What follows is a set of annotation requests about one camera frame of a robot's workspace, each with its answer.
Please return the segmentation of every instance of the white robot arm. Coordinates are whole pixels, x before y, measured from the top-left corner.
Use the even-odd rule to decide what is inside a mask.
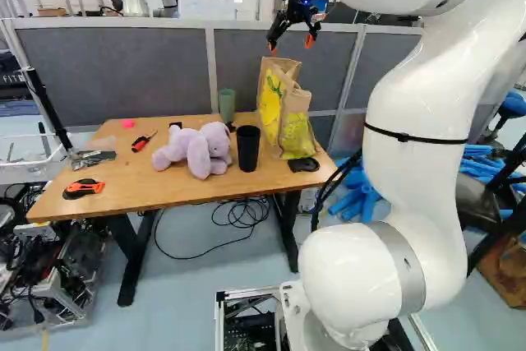
[[[447,303],[464,284],[456,175],[483,90],[526,31],[526,0],[342,1],[424,16],[422,40],[367,107],[364,166],[390,215],[318,230],[299,257],[305,295],[326,331],[364,349],[389,319]]]

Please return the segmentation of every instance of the cubicle wall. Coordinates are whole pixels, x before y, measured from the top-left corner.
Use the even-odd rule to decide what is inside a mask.
[[[266,23],[152,18],[53,18],[4,21],[22,65],[40,74],[66,127],[95,127],[108,118],[218,111],[217,91],[231,88],[237,107],[256,107]],[[418,28],[324,24],[314,47],[294,26],[278,56],[302,62],[299,83],[312,92],[311,124],[334,155],[361,144],[375,84],[420,40]],[[474,129],[495,104],[482,104]]]

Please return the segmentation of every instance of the gray floor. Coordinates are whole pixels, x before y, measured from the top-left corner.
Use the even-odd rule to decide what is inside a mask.
[[[0,134],[35,132],[38,119],[0,119]],[[512,147],[524,131],[525,118],[509,121],[499,141]],[[210,222],[213,207],[184,206],[166,211],[159,226],[161,245],[173,254],[191,255],[236,238],[240,231],[219,229]],[[389,207],[381,204],[377,209],[375,216],[381,217]],[[328,218],[323,224],[334,221]],[[301,242],[308,234],[308,221],[300,219],[295,233]],[[478,239],[479,235],[470,233],[467,244],[472,247]],[[136,301],[128,308],[116,304],[124,265],[123,254],[113,245],[91,325],[52,332],[50,351],[213,350],[217,290],[277,285],[294,278],[273,217],[258,225],[250,240],[194,261],[171,261],[150,245]],[[422,312],[420,317],[440,351],[507,351],[524,349],[526,344],[526,312],[509,309],[478,272],[451,304]],[[416,344],[414,335],[410,337]],[[2,351],[41,347],[41,335],[0,343]]]

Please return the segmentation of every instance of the yellow paper bag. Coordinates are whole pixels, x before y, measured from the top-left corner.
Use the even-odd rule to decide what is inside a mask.
[[[281,159],[316,154],[308,117],[311,93],[296,82],[301,65],[292,59],[261,59],[257,117],[273,154]]]

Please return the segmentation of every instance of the purple stuffed bunny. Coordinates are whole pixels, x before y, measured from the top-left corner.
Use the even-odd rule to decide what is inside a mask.
[[[159,172],[186,158],[190,172],[204,180],[210,174],[225,174],[232,163],[230,134],[222,122],[207,123],[199,131],[172,125],[169,135],[168,145],[152,155],[154,169]]]

